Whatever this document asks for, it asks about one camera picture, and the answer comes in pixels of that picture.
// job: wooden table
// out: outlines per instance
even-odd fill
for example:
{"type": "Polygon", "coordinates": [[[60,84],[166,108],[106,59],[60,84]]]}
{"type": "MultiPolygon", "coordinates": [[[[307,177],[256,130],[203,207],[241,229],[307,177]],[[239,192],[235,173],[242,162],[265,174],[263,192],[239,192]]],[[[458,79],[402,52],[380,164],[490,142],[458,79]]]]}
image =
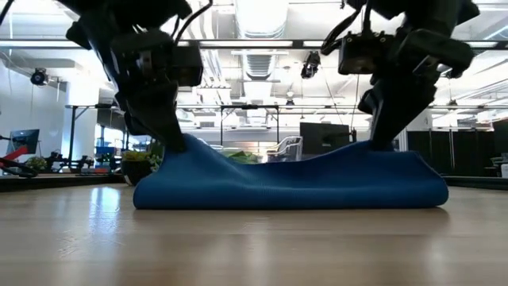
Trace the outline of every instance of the wooden table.
{"type": "Polygon", "coordinates": [[[508,192],[412,211],[135,211],[132,194],[1,193],[2,285],[508,285],[508,192]]]}

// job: blue fabric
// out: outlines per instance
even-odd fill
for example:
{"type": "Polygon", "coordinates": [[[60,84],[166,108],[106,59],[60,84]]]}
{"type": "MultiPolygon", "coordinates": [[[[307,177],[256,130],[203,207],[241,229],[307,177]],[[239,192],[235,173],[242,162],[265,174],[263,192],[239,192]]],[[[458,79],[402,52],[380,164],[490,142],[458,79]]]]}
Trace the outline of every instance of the blue fabric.
{"type": "Polygon", "coordinates": [[[299,162],[239,164],[185,134],[134,192],[138,209],[426,208],[448,199],[444,180],[416,153],[373,152],[358,142],[299,162]]]}

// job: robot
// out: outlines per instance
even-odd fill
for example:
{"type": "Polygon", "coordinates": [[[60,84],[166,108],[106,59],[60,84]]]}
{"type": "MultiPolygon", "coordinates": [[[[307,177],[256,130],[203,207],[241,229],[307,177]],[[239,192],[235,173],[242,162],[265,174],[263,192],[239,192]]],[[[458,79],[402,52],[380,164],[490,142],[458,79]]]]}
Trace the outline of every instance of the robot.
{"type": "MultiPolygon", "coordinates": [[[[183,30],[213,1],[195,14],[185,0],[57,1],[80,16],[66,37],[96,52],[117,87],[115,98],[129,132],[150,135],[172,151],[184,152],[175,115],[177,91],[179,86],[198,86],[203,66],[197,46],[178,42],[183,30]],[[178,35],[159,29],[171,17],[189,17],[178,35]]],[[[433,101],[438,65],[450,67],[452,78],[469,68],[473,51],[450,36],[456,25],[478,16],[479,9],[471,0],[345,0],[345,4],[356,12],[330,32],[321,54],[339,48],[339,73],[372,75],[372,89],[358,108],[372,115],[371,147],[385,149],[433,101]],[[337,39],[363,6],[363,31],[337,39]],[[375,32],[372,10],[386,19],[404,13],[405,20],[395,35],[375,32]]]]}

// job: pillar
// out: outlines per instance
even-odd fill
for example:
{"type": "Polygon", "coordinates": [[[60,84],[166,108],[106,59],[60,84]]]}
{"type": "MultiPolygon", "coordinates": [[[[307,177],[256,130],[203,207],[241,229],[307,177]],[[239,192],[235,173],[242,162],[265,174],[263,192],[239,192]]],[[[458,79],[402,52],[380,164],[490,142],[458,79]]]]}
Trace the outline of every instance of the pillar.
{"type": "MultiPolygon", "coordinates": [[[[94,106],[98,103],[99,85],[89,79],[73,79],[67,83],[66,104],[72,106],[94,106]]],[[[76,110],[76,116],[84,108],[76,110]]],[[[63,115],[62,155],[67,157],[71,142],[72,108],[66,108],[63,115]]],[[[97,110],[90,108],[75,120],[74,144],[72,160],[81,156],[94,155],[95,126],[97,125],[97,110]]]]}

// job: monitor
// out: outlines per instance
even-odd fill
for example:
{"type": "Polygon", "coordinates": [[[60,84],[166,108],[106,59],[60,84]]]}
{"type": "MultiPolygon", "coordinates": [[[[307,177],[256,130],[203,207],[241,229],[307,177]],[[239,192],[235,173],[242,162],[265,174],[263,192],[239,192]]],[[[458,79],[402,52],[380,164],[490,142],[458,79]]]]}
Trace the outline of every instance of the monitor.
{"type": "Polygon", "coordinates": [[[493,122],[495,152],[508,153],[508,120],[493,122]]]}
{"type": "Polygon", "coordinates": [[[35,154],[37,152],[37,144],[39,143],[39,130],[18,130],[10,133],[9,146],[7,153],[12,153],[22,146],[26,146],[28,154],[35,154]]]}
{"type": "Polygon", "coordinates": [[[349,145],[349,126],[329,123],[300,122],[302,153],[321,155],[349,145]]]}

